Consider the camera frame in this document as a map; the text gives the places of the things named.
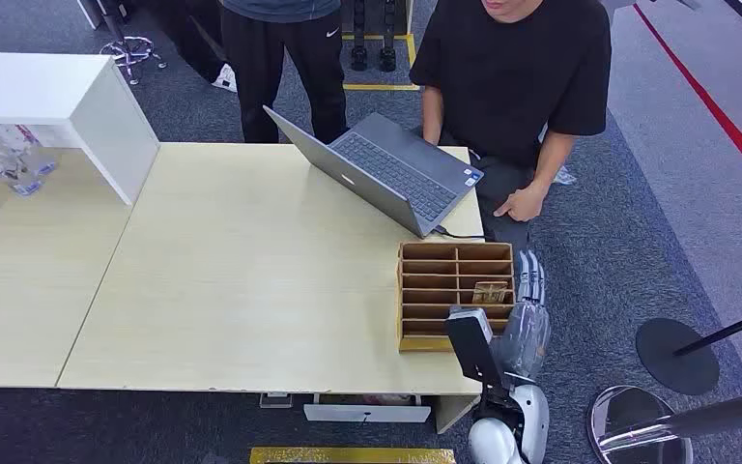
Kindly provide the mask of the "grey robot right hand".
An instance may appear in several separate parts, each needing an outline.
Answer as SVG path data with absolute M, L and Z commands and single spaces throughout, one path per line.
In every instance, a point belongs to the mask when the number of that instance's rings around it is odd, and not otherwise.
M 505 372 L 534 379 L 545 361 L 551 336 L 546 273 L 532 250 L 522 250 L 520 260 L 518 296 L 496 342 L 495 355 Z

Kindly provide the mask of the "person's left hand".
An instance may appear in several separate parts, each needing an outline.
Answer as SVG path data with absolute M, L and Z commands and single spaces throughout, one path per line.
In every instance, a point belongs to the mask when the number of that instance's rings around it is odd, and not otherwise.
M 519 188 L 507 196 L 506 200 L 494 210 L 493 216 L 510 217 L 519 222 L 534 219 L 541 213 L 549 188 L 549 185 L 537 182 L 532 182 L 525 188 Z

